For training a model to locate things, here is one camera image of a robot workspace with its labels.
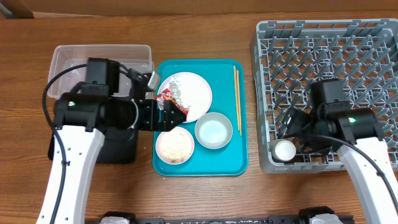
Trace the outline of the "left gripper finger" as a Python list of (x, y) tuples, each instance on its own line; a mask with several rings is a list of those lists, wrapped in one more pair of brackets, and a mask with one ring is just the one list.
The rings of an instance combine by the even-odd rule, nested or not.
[(172, 101), (164, 101), (160, 111), (159, 131), (171, 131), (174, 127), (185, 122), (187, 115)]
[(128, 78), (131, 80), (129, 98), (134, 100), (143, 100), (148, 91), (147, 84), (149, 79), (146, 77), (146, 73), (140, 73), (133, 68), (130, 68), (127, 73)]

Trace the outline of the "red snack wrapper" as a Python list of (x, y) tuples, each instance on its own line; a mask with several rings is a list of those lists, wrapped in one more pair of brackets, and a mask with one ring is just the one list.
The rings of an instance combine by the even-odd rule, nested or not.
[(178, 103), (174, 92), (170, 91), (168, 88), (156, 95), (155, 100), (158, 102), (160, 109), (164, 109), (164, 103), (166, 101), (171, 101), (180, 111), (182, 111), (185, 115), (188, 115), (189, 107), (184, 107), (181, 103)]

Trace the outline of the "small white cup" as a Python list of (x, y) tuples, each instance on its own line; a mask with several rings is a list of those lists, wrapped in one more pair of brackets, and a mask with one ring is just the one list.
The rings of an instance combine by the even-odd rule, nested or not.
[(271, 155), (277, 161), (288, 162), (296, 155), (295, 145), (286, 139), (276, 139), (270, 144)]

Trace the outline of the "white tissue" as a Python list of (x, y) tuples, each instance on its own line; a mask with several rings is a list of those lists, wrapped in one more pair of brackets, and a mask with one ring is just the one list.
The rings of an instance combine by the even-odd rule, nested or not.
[(173, 97), (176, 100), (181, 100), (183, 95), (183, 88), (181, 81), (176, 78), (172, 77), (169, 81), (169, 90), (172, 92)]

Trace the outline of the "large white plate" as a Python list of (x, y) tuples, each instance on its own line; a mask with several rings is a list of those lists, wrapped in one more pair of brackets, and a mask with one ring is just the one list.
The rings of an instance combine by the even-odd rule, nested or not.
[(157, 94), (169, 88), (169, 81), (172, 77), (178, 78), (182, 83), (183, 95), (177, 100), (184, 107), (189, 107), (186, 123), (201, 118), (210, 109), (213, 94), (208, 82), (201, 76), (192, 72), (178, 72), (166, 78), (157, 90)]

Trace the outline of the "small pink-white plate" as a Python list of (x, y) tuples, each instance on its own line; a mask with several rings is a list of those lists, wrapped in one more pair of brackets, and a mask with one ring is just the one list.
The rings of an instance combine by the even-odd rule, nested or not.
[(195, 148), (193, 136), (184, 128), (175, 127), (161, 132), (155, 142), (155, 151), (160, 160), (170, 165), (179, 165), (191, 158)]

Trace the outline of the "grey bowl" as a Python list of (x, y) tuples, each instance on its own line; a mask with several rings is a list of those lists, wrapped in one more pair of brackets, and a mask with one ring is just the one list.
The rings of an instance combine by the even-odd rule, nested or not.
[(233, 137), (231, 121), (223, 114), (211, 112), (199, 118), (195, 125), (197, 141), (208, 149), (221, 149)]

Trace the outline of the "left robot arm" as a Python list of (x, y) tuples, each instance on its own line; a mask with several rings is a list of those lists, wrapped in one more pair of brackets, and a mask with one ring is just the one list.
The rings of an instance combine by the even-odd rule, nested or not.
[(54, 104), (54, 117), (42, 107), (52, 130), (52, 168), (38, 223), (84, 223), (93, 170), (110, 129), (170, 131), (187, 119), (172, 100), (158, 109), (145, 98), (160, 81), (156, 72), (141, 73), (115, 60), (89, 58), (85, 81)]

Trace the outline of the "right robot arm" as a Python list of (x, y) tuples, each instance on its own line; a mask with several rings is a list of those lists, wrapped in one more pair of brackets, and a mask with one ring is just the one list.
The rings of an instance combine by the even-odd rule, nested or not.
[(352, 109), (337, 79), (310, 85), (312, 110), (289, 108), (278, 131), (312, 152), (333, 151), (346, 168), (368, 223), (397, 223), (397, 180), (384, 132), (369, 108)]

